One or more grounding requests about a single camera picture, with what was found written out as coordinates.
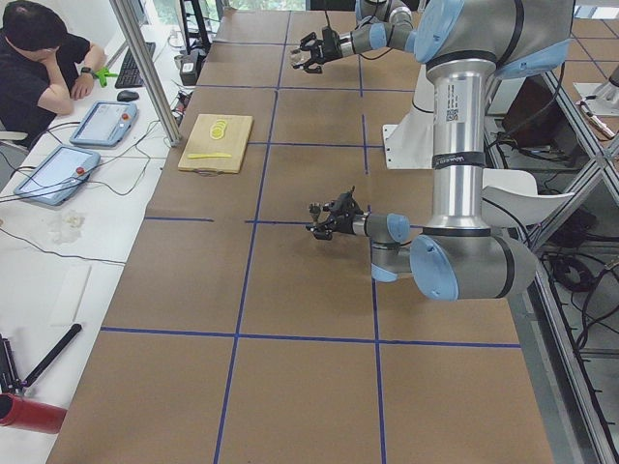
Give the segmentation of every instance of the wooden cutting board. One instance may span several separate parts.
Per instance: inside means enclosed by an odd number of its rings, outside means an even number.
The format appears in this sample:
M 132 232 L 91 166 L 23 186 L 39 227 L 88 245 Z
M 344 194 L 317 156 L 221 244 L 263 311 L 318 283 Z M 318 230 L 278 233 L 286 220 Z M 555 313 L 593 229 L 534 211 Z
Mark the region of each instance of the wooden cutting board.
M 225 121 L 225 129 L 223 137 L 215 139 L 211 136 L 211 127 L 218 121 Z M 181 171 L 238 173 L 243 163 L 252 123 L 252 116 L 198 115 L 178 168 Z M 224 158 L 221 154 L 230 155 L 230 157 Z M 205 155 L 210 155 L 210 157 L 192 159 L 195 156 Z

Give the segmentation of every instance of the keyboard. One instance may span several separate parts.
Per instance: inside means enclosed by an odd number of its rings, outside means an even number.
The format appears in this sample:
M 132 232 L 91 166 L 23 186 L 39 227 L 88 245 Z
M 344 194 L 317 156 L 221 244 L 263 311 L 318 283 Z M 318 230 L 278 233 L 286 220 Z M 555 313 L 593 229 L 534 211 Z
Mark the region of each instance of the keyboard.
M 155 43 L 147 42 L 146 47 L 152 58 L 155 53 Z M 137 68 L 135 58 L 133 58 L 132 51 L 127 50 L 125 58 L 123 59 L 123 64 L 118 72 L 118 77 L 116 78 L 115 87 L 117 89 L 130 89 L 132 87 L 142 87 L 143 85 L 144 81 L 139 75 L 139 69 Z

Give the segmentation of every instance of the black shirt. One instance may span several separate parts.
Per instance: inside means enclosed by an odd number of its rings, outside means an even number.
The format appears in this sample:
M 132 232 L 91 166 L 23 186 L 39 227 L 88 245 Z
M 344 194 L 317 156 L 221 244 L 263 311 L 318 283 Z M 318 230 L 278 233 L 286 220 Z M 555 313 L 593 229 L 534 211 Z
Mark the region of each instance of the black shirt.
M 75 64 L 84 61 L 89 50 L 90 42 L 70 34 L 56 52 L 58 66 L 70 91 L 78 77 Z M 47 87 L 49 78 L 45 66 L 17 53 L 0 30 L 0 121 L 7 131 L 28 133 L 25 140 L 17 142 L 21 145 L 30 146 L 56 117 L 55 113 L 37 106 Z

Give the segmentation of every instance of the computer mouse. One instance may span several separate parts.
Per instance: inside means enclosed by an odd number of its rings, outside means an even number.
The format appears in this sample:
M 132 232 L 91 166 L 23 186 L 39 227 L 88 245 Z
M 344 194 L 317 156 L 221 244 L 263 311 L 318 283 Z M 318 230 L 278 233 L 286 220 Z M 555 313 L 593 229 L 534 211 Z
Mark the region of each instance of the computer mouse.
M 118 102 L 132 102 L 139 99 L 139 94 L 133 90 L 121 90 L 116 96 Z

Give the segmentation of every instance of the man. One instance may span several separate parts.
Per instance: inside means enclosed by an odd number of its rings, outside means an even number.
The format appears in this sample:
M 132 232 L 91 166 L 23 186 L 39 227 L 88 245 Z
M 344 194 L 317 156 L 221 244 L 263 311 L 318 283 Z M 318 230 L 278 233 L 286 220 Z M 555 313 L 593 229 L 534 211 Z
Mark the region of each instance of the man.
M 105 54 L 69 34 L 58 14 L 35 2 L 9 3 L 2 20 L 0 122 L 8 131 L 28 133 L 17 143 L 29 147 L 57 114 L 73 111 L 73 100 L 90 95 Z

